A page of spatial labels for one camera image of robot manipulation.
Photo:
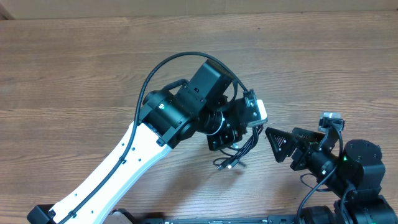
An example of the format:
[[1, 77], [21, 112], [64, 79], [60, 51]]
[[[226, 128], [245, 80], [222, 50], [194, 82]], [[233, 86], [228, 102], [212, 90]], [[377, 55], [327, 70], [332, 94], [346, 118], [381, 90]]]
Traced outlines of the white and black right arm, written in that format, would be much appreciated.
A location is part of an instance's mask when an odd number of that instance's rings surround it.
[[[379, 146], [363, 139], [344, 143], [336, 126], [322, 133], [267, 128], [266, 136], [277, 162], [291, 157], [291, 169], [309, 170], [317, 179], [300, 203], [294, 223], [397, 223], [394, 209], [380, 194], [386, 168]], [[333, 211], [304, 206], [321, 185], [339, 198]]]

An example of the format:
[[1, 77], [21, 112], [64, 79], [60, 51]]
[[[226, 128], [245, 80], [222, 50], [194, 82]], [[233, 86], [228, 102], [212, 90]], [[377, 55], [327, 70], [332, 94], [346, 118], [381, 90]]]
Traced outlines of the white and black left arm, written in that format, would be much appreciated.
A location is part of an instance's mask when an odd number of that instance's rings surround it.
[[267, 112], [252, 90], [229, 99], [232, 74], [207, 60], [190, 80], [150, 92], [138, 122], [107, 158], [70, 195], [53, 205], [37, 205], [31, 223], [103, 223], [136, 181], [179, 142], [199, 132], [212, 151], [232, 146], [248, 127], [267, 121]]

